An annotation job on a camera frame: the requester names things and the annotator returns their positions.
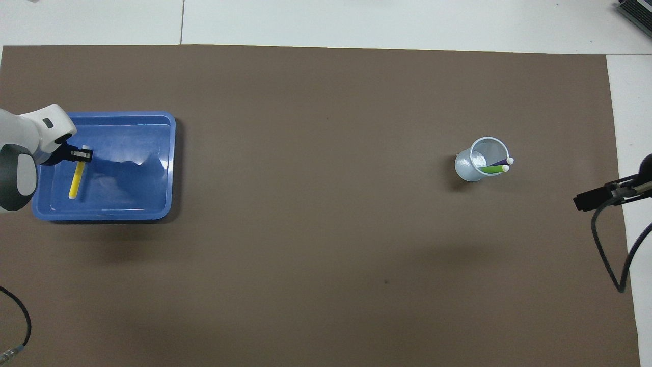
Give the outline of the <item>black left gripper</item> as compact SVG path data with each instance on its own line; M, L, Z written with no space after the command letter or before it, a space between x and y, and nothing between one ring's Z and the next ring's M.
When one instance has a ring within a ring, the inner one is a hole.
M93 151L88 146L78 148L68 143L61 144L52 154L44 161L44 166L53 166L62 161L81 161L90 163L93 158Z

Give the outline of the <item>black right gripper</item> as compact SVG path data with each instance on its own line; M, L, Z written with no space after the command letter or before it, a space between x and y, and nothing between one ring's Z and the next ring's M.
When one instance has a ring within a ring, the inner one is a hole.
M639 165L638 173L632 176L606 183L600 188L601 197L597 202L600 206L622 206L626 203L650 198L651 190L651 155L645 156ZM574 197L574 205L578 211L594 210L594 190L585 191Z

